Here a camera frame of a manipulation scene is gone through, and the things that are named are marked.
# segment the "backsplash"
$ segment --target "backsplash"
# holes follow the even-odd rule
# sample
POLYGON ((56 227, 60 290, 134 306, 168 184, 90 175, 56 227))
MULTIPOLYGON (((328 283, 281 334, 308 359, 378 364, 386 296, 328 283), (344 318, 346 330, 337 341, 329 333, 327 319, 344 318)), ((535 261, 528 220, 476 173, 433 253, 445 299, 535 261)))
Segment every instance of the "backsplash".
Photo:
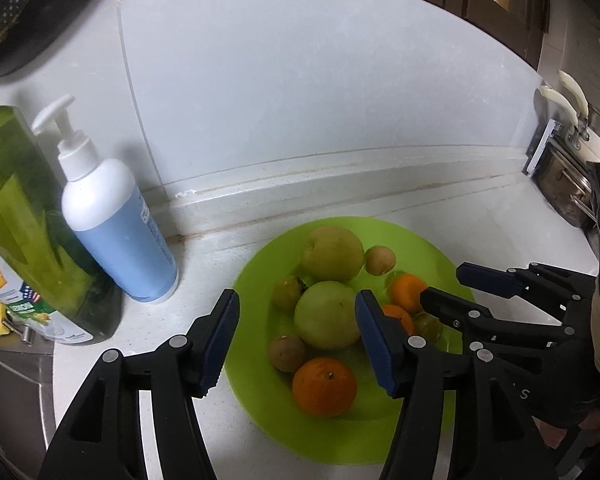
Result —
MULTIPOLYGON (((0 105, 17 106, 29 124, 40 109, 68 93, 76 97, 70 107, 74 127, 84 130, 103 156, 120 158, 132 168, 141 189, 160 186, 126 76, 116 0, 92 0, 51 47, 0 78, 0 105)), ((40 139, 62 175, 57 143, 51 131, 40 139)))
MULTIPOLYGON (((0 80, 0 104, 30 121, 74 94, 75 128, 128 164, 155 203, 164 186, 258 178, 263 164, 291 158, 524 148, 539 125, 540 80, 420 0, 96 0, 0 80)), ((43 140, 53 159, 55 141, 43 140)))

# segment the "orange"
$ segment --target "orange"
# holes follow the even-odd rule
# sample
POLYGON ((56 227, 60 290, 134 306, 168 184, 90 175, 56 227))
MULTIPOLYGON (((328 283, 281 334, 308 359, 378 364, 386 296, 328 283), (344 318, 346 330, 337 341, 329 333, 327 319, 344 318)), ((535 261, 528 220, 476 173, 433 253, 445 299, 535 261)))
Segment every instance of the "orange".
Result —
POLYGON ((386 304, 382 306, 382 311, 385 316, 397 317, 404 331, 409 335, 415 335, 416 327, 413 324, 413 319, 411 319, 411 316, 404 309, 397 305, 386 304))
POLYGON ((397 276, 389 286, 389 295, 392 303, 401 306, 409 314, 422 311, 420 306, 420 293, 427 288, 427 283, 413 274, 397 276))
POLYGON ((301 410, 327 418, 351 407, 358 382, 347 365, 330 357, 317 357, 298 368, 291 389, 301 410))

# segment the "bottle label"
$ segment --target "bottle label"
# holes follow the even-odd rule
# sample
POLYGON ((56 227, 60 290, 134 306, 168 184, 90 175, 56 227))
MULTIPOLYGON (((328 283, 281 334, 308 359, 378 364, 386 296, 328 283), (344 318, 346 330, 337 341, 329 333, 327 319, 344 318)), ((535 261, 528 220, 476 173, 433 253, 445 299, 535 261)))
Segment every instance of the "bottle label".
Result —
POLYGON ((75 235, 118 286, 136 301, 163 297, 176 263, 138 189, 102 224, 75 235))
POLYGON ((12 316, 47 339, 65 344, 84 343, 93 335, 50 306, 0 256, 0 302, 12 316))

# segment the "pot handle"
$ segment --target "pot handle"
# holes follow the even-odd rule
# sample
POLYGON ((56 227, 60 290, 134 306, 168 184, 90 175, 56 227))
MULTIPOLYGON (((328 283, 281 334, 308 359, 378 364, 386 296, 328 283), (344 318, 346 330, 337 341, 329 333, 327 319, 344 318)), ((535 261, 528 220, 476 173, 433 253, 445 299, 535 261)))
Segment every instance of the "pot handle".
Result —
POLYGON ((567 98, 564 95, 562 95, 557 90, 554 90, 553 88, 549 88, 546 85, 541 85, 539 90, 544 98, 556 103, 560 108, 563 108, 567 112, 569 120, 573 126, 578 126, 578 114, 576 113, 575 108, 571 106, 571 103, 567 101, 567 98))
POLYGON ((591 218, 594 222, 597 221, 596 216, 593 214, 593 211, 587 207, 587 205, 580 200, 577 196, 575 195, 571 195, 571 201, 578 206, 578 209, 580 209, 585 215, 587 215, 589 218, 591 218))
POLYGON ((558 77, 563 86, 576 98, 580 113, 585 118, 589 117, 589 103, 587 103, 587 98, 584 97, 584 92, 582 91, 582 88, 580 88, 580 85, 576 83, 576 80, 573 77, 563 70, 558 70, 558 77))

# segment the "kiwi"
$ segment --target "kiwi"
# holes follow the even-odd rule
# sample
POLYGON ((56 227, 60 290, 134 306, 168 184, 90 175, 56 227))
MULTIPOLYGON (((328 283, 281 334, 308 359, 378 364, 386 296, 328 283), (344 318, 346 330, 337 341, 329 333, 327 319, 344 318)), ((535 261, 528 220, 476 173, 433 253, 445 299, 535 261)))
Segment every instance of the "kiwi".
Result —
POLYGON ((267 354, 272 366, 292 374, 306 361, 306 345, 296 334, 283 334, 271 342, 267 354))
POLYGON ((297 276, 283 276, 273 285, 271 302, 284 312, 293 313, 306 285, 297 276))
POLYGON ((382 276, 395 267, 395 253, 384 245, 371 247, 365 254, 365 269, 372 276, 382 276))

